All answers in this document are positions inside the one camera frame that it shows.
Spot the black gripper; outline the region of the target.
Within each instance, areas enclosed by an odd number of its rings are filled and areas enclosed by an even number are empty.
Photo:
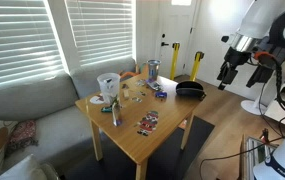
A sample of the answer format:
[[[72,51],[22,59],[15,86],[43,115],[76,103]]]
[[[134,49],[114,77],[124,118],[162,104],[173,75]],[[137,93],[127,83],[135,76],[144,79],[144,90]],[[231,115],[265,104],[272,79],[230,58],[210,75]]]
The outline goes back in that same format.
[[[220,73],[217,77],[221,81],[218,86],[219,90],[223,90],[227,85],[231,84],[237,75],[238,71],[235,70],[237,66],[243,65],[248,61],[250,54],[247,52],[239,52],[232,47],[228,49],[224,56],[225,62],[220,68]]]

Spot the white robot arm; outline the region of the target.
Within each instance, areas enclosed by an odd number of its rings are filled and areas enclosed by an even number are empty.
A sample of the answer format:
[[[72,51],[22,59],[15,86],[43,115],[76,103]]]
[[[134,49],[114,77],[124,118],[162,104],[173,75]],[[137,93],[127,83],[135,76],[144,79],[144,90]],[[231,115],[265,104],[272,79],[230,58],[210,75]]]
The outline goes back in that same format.
[[[221,40],[229,45],[220,68],[220,90],[232,83],[236,67],[251,58],[257,68],[250,77],[249,87],[276,77],[276,89],[282,86],[282,63],[285,61],[285,0],[253,0],[236,33]],[[276,100],[285,111],[280,94]],[[285,138],[263,162],[253,168],[255,180],[285,180]]]

